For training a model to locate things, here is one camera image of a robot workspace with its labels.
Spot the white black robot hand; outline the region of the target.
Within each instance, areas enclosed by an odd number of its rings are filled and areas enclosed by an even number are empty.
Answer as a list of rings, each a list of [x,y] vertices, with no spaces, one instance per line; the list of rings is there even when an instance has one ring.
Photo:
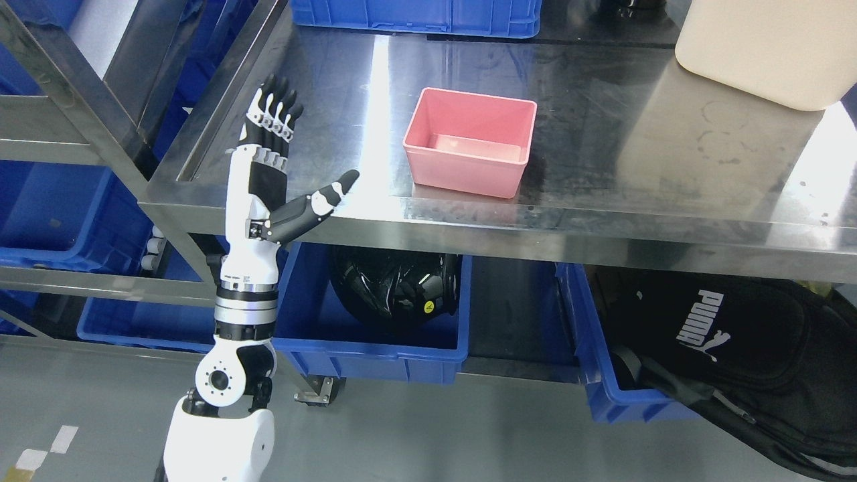
[[[349,193],[360,171],[287,202],[284,157],[273,153],[275,135],[290,143],[304,106],[289,81],[269,74],[245,113],[239,146],[230,157],[226,198],[229,253],[220,283],[230,290],[267,290],[281,277],[278,243],[291,243],[324,222]]]

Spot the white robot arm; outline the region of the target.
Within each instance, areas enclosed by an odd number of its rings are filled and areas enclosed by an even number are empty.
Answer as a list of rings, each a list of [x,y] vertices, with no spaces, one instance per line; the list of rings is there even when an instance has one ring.
[[[156,481],[258,481],[275,448],[272,397],[281,247],[324,222],[358,180],[351,169],[287,197],[290,146],[303,107],[271,74],[242,115],[230,154],[214,344],[175,403]]]

